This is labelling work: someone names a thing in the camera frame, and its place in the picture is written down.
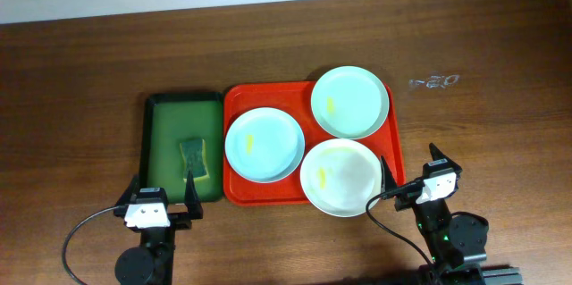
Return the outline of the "light blue plate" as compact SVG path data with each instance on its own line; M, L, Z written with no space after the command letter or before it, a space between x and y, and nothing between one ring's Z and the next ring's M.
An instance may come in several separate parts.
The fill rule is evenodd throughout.
M241 114L231 124L224 142L231 168L255 183L285 179L301 163L305 147L299 123L288 113L272 107Z

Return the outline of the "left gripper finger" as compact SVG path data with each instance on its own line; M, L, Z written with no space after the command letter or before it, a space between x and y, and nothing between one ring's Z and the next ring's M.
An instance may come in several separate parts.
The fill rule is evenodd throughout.
M117 200L117 205L128 205L131 199L139 192L139 176L135 174L131 179L128 187L123 191Z
M193 180L192 172L188 172L187 182L185 187L184 204L187 207L187 212L190 219L202 219L203 208L196 191L195 183Z

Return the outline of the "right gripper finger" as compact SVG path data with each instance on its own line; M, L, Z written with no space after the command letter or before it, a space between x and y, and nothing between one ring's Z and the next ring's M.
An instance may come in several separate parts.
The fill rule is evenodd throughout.
M380 164L382 167L382 174L383 174L381 192L385 193L394 190L395 188L397 188L397 183L393 178L391 169L383 156L380 157Z
M430 166L446 164L453 170L460 169L460 166L446 156L434 143L429 144L429 151L432 157L432 161L429 163Z

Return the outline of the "mint green plate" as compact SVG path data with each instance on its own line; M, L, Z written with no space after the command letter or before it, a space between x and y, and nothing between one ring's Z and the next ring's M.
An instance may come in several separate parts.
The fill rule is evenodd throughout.
M361 139L376 133L388 119L389 91L372 72L340 66L315 83L310 106L318 125L330 135Z

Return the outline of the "green yellow sponge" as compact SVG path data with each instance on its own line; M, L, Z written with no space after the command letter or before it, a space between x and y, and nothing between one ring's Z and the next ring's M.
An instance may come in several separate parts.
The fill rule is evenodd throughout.
M206 161L206 142L202 138L194 138L180 143L183 160L183 180L191 177L194 181L210 178Z

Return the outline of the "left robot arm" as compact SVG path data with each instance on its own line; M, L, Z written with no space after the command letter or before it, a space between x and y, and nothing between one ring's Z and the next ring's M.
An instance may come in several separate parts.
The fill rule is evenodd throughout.
M203 218L192 173L188 173L185 184L184 212L170 213L165 189L142 188L139 176L132 178L116 205L114 215L140 235L139 244L126 249L117 259L117 281L133 285L171 284L175 233L189 230L194 220Z

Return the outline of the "white plate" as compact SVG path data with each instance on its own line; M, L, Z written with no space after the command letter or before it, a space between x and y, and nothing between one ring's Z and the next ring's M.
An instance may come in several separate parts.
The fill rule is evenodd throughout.
M359 216L381 191L382 164L368 147L357 141L334 138L319 143L300 166L300 184L318 210L341 218Z

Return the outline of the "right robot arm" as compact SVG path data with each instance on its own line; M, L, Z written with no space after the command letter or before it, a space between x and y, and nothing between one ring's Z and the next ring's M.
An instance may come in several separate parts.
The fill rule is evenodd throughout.
M451 212L446 200L458 191L462 168L435 144L429 145L432 161L423 166L420 177L399 186L384 158L380 159L383 180L375 200L394 200L396 211L412 210L416 227L429 253L410 239L375 221L380 228L416 250L425 261L417 270L383 280L383 284L484 284L481 262L486 260L485 245L489 230L482 216Z

